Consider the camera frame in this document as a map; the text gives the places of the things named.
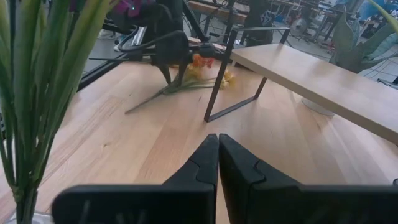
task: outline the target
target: black metal frame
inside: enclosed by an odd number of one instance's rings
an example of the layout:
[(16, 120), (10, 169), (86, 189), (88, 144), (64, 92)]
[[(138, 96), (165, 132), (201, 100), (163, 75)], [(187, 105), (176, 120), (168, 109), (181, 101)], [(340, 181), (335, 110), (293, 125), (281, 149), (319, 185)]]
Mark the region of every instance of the black metal frame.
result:
[(231, 35), (229, 36), (229, 41), (228, 41), (228, 44), (227, 44), (227, 47), (226, 47), (226, 50), (224, 53), (223, 61), (220, 66), (220, 70), (218, 71), (217, 78), (216, 78), (216, 81), (215, 81), (215, 84), (213, 87), (213, 91), (211, 92), (209, 104), (206, 109), (206, 113), (205, 113), (205, 121), (206, 122), (213, 121), (213, 120), (215, 120), (223, 115), (226, 115), (227, 113), (234, 111), (234, 110), (240, 108), (241, 106), (244, 106), (244, 105), (256, 100), (257, 98), (259, 98), (262, 88), (264, 87), (264, 85), (266, 84), (266, 81), (267, 81), (267, 78), (265, 78), (265, 77), (261, 80), (259, 88), (257, 89), (257, 92), (254, 96), (252, 96), (246, 100), (243, 100), (239, 103), (236, 103), (235, 105), (230, 106), (226, 109), (223, 109), (220, 112), (217, 112), (217, 113), (211, 115), (211, 111), (212, 111), (214, 103), (216, 101), (218, 90), (220, 89), (221, 81), (223, 80), (226, 67), (229, 63), (229, 58), (232, 54), (232, 50), (234, 48), (234, 43), (236, 40), (236, 36), (238, 35), (238, 32), (243, 31), (246, 33), (252, 33), (252, 32), (257, 32), (257, 31), (264, 31), (264, 30), (284, 30), (285, 32), (280, 40), (281, 44), (285, 43), (285, 41), (289, 35), (289, 32), (290, 32), (290, 29), (287, 27), (253, 27), (253, 28), (232, 29)]

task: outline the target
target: yellow flower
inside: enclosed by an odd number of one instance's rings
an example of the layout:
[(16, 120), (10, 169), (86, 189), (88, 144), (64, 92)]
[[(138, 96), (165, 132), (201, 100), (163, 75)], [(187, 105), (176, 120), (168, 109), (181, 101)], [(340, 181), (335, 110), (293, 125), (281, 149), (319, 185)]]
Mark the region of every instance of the yellow flower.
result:
[(231, 77), (228, 81), (229, 85), (234, 87), (236, 84), (236, 78), (235, 77)]
[(230, 79), (233, 78), (233, 74), (231, 71), (229, 71), (228, 69), (225, 70), (224, 72), (224, 79), (226, 82), (228, 82)]

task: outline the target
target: plant pot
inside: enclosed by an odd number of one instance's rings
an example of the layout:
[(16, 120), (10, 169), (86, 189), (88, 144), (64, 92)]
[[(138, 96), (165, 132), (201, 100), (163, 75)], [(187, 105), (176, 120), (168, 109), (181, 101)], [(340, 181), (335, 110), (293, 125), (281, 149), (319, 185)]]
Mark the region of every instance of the plant pot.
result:
[[(14, 213), (9, 219), (7, 219), (5, 224), (16, 224), (16, 217), (17, 213)], [(35, 212), (33, 214), (32, 224), (53, 224), (53, 221), (50, 214)]]
[(335, 115), (333, 112), (325, 109), (324, 107), (322, 107), (322, 106), (320, 106), (320, 105), (318, 105), (318, 104), (316, 104), (316, 103), (314, 103), (314, 102), (312, 102), (312, 101), (310, 101), (310, 100), (308, 100), (308, 99), (306, 99), (304, 97), (301, 99), (301, 102), (303, 102), (303, 104), (305, 106), (307, 106), (308, 108), (310, 108), (311, 110), (313, 110), (313, 111), (315, 111), (317, 113), (320, 113), (322, 115), (326, 115), (326, 116), (334, 116)]

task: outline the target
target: wooden table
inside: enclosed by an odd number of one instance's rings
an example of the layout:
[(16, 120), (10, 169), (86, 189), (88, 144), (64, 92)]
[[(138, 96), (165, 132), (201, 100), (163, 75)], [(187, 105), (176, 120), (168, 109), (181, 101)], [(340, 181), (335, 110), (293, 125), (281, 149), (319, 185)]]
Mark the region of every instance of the wooden table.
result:
[[(262, 78), (229, 69), (236, 85), (219, 93), (215, 110), (252, 95)], [(205, 69), (208, 77), (217, 71), (217, 63)], [(77, 93), (55, 138), (36, 209), (48, 212), (53, 198), (76, 184), (160, 184), (209, 133), (228, 133), (305, 184), (390, 184), (398, 177), (394, 144), (339, 116), (312, 112), (301, 96), (272, 81), (256, 103), (212, 123), (203, 122), (209, 89), (161, 96), (124, 114), (164, 86), (158, 68), (123, 63)], [(0, 169), (0, 223), (13, 210)], [(228, 217), (219, 182), (217, 224), (223, 223)]]
[(398, 91), (282, 44), (236, 49), (231, 59), (398, 144)]

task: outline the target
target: desk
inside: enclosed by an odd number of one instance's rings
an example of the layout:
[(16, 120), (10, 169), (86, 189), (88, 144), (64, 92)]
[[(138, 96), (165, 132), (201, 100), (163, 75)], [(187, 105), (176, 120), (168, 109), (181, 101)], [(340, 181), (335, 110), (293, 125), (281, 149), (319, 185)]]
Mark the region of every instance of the desk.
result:
[(398, 92), (282, 44), (233, 50), (231, 60), (398, 144)]
[[(217, 74), (215, 62), (206, 75)], [(262, 78), (230, 68), (236, 86), (221, 91), (215, 109), (251, 95)], [(390, 184), (398, 177), (398, 148), (335, 116), (310, 111), (301, 96), (267, 82), (256, 103), (203, 122), (211, 91), (161, 96), (124, 112), (165, 86), (156, 67), (123, 63), (79, 91), (53, 145), (36, 209), (76, 184), (159, 184), (191, 156), (209, 133), (228, 133), (257, 157), (304, 184)], [(217, 224), (227, 224), (221, 182)], [(0, 223), (14, 210), (0, 169)]]

